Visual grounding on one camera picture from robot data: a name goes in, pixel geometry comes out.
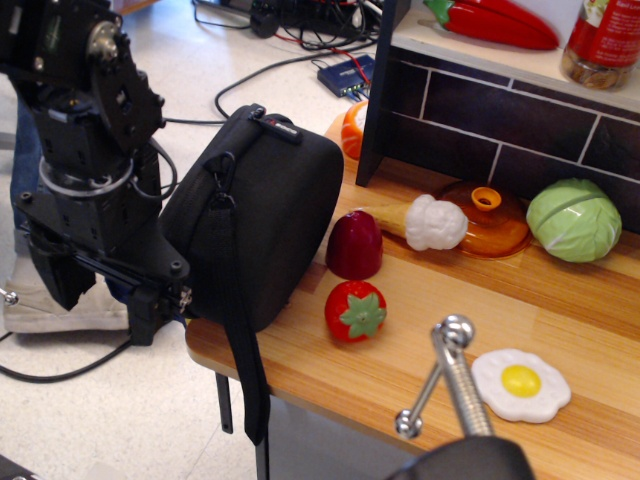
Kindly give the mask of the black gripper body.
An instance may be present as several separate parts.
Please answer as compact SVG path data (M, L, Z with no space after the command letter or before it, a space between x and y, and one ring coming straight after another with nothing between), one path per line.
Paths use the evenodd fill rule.
M44 170L41 191L15 200L26 216L33 242L71 254L86 269L104 276L129 295L137 287L160 292L184 311L191 301L189 266L164 237L159 222L168 191L158 170L125 169L98 178Z

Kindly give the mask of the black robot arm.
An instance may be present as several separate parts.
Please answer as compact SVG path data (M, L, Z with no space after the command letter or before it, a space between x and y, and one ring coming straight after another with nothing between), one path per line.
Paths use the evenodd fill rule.
M188 304L186 260L159 215L163 98L106 1L5 1L1 71L34 119L43 189L15 206L53 299L71 309L103 277L123 289L130 340L148 346Z

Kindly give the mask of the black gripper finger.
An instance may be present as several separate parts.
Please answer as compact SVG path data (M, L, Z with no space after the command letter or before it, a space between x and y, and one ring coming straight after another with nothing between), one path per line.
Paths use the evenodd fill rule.
M96 283L95 273L80 265L71 254L45 250L29 243L32 262L51 297L70 311Z
M173 319L173 305L159 291L137 287L129 295L127 313L134 346L150 346L156 332Z

